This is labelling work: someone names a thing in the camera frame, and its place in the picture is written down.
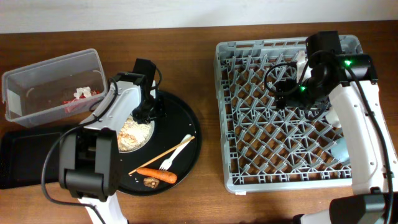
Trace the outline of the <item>wooden chopstick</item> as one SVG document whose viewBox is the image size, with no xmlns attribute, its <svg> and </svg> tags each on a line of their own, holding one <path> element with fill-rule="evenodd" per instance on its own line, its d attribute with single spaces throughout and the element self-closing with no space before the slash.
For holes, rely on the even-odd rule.
<svg viewBox="0 0 398 224">
<path fill-rule="evenodd" d="M 180 144 L 178 144 L 178 145 L 176 145 L 176 146 L 174 146 L 174 147 L 168 149 L 167 151 L 165 151 L 165 152 L 159 154 L 158 156 L 152 158 L 151 160 L 149 160 L 149 161 L 143 163 L 143 164 L 140 165 L 138 168 L 145 167 L 145 166 L 147 166 L 147 165 L 153 163 L 154 161 L 160 159 L 161 157 L 167 155 L 168 153 L 173 152 L 174 150 L 176 150 L 178 147 L 182 146 L 183 144 L 189 143 L 189 142 L 190 142 L 191 140 L 193 140 L 193 139 L 195 139 L 195 136 L 190 136 L 190 137 L 187 138 L 186 140 L 182 141 Z M 128 175 L 133 175 L 133 173 L 135 173 L 135 172 L 138 170 L 138 168 L 135 168 L 134 170 L 130 171 L 130 172 L 128 173 Z"/>
</svg>

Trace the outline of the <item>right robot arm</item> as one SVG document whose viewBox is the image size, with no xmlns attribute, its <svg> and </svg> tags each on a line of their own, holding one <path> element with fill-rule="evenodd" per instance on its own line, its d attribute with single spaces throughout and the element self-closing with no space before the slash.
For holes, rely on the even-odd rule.
<svg viewBox="0 0 398 224">
<path fill-rule="evenodd" d="M 397 154 L 371 57 L 344 52 L 336 31 L 313 34 L 305 45 L 308 59 L 294 62 L 296 79 L 275 85 L 277 107 L 323 105 L 328 122 L 343 130 L 353 194 L 332 200 L 327 210 L 296 215 L 294 223 L 396 223 Z"/>
</svg>

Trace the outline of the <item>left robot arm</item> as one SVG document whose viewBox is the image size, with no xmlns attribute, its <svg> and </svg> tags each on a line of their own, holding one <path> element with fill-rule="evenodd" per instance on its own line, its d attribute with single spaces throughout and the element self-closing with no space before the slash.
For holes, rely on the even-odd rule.
<svg viewBox="0 0 398 224">
<path fill-rule="evenodd" d="M 111 79 L 94 112 L 60 143 L 59 184 L 86 207 L 93 223 L 127 223 L 116 191 L 122 175 L 118 134 L 128 117 L 151 124 L 164 115 L 156 98 L 156 65 L 137 59 L 130 72 Z"/>
</svg>

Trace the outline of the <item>white plastic fork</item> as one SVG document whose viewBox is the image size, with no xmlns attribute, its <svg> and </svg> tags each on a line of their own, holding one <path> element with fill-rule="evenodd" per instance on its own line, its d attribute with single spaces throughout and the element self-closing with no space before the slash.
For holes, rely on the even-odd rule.
<svg viewBox="0 0 398 224">
<path fill-rule="evenodd" d="M 166 159 L 165 161 L 163 161 L 163 163 L 160 165 L 159 169 L 160 170 L 168 170 L 174 159 L 178 156 L 178 154 L 187 146 L 187 144 L 190 142 L 190 138 L 192 137 L 192 135 L 187 134 L 183 139 L 182 139 L 182 145 L 179 146 L 178 148 L 176 148 L 176 150 L 174 150 L 174 152 L 172 153 L 172 155 Z"/>
</svg>

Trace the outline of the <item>pink shallow bowl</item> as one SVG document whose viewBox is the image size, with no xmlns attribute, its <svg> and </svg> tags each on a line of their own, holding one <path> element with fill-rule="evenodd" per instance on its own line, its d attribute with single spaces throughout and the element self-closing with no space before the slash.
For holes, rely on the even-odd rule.
<svg viewBox="0 0 398 224">
<path fill-rule="evenodd" d="M 306 79 L 308 79 L 308 78 L 311 77 L 311 71 L 312 71 L 312 69 L 311 69 L 310 67 L 307 67 L 307 69 L 306 69 L 306 71 L 305 71 L 305 74 L 302 75 L 304 66 L 305 66 L 305 64 L 308 62 L 308 58 L 306 58 L 306 56 L 307 56 L 307 54 L 305 53 L 304 50 L 300 50 L 300 51 L 298 52 L 298 55 L 297 55 L 297 63 L 296 63 L 296 66 L 297 66 L 297 76 L 296 76 L 296 80 L 297 80 L 297 82 L 299 82 L 299 80 L 300 80 L 301 77 L 303 77 L 303 81 L 305 81 Z"/>
</svg>

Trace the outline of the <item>white napkin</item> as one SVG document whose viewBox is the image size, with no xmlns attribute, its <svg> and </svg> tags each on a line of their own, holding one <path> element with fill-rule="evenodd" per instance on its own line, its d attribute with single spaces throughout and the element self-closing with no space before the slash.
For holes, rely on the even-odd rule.
<svg viewBox="0 0 398 224">
<path fill-rule="evenodd" d="M 88 98 L 91 97 L 91 88 L 86 86 L 86 87 L 81 87 L 81 88 L 77 88 L 76 92 L 74 92 L 73 96 L 76 99 L 80 99 L 82 96 L 84 98 Z"/>
</svg>

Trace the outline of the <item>light blue plastic cup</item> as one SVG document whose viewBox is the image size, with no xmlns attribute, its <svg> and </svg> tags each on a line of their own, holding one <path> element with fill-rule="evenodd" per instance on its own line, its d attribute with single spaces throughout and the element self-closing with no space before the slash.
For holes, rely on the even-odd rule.
<svg viewBox="0 0 398 224">
<path fill-rule="evenodd" d="M 336 144 L 330 149 L 331 155 L 340 162 L 348 162 L 349 154 L 345 138 L 339 138 Z"/>
</svg>

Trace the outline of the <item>red snack wrapper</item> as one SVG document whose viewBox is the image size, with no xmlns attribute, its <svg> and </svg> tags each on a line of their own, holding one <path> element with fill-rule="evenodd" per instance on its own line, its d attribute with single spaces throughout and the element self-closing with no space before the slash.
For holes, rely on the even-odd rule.
<svg viewBox="0 0 398 224">
<path fill-rule="evenodd" d="M 91 90 L 91 96 L 95 96 L 95 95 L 99 95 L 99 94 L 100 94 L 100 91 L 99 91 L 99 90 Z M 85 98 L 84 98 L 83 96 L 82 96 L 80 99 L 76 99 L 75 97 L 73 97 L 72 100 L 63 101 L 63 104 L 66 105 L 66 104 L 74 103 L 74 102 L 79 101 L 79 100 L 81 100 L 81 99 L 85 99 Z M 64 111 L 65 111 L 66 113 L 71 113 L 73 110 L 77 109 L 77 107 L 78 107 L 78 105 L 67 106 L 67 107 L 64 109 Z"/>
</svg>

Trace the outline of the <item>cream white cup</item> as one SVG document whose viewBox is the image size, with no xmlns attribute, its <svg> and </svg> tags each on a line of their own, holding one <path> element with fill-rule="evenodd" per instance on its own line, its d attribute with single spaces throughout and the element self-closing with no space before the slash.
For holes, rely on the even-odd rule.
<svg viewBox="0 0 398 224">
<path fill-rule="evenodd" d="M 325 115 L 325 119 L 327 123 L 332 125 L 334 128 L 341 128 L 340 120 L 333 107 L 330 107 L 328 109 L 328 112 Z"/>
</svg>

